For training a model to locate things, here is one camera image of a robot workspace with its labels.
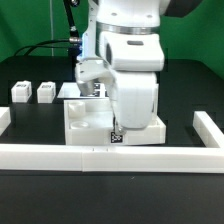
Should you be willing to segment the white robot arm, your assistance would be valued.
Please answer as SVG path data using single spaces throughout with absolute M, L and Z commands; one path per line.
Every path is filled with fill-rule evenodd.
M 203 0 L 88 0 L 89 23 L 76 64 L 83 95 L 107 90 L 114 129 L 144 130 L 153 116 L 156 73 L 164 67 L 160 18 L 185 17 Z

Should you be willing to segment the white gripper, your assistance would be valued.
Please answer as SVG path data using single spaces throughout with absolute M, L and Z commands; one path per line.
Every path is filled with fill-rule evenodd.
M 113 71 L 112 77 L 108 94 L 117 121 L 115 134 L 125 135 L 126 130 L 145 129 L 152 119 L 156 74 Z

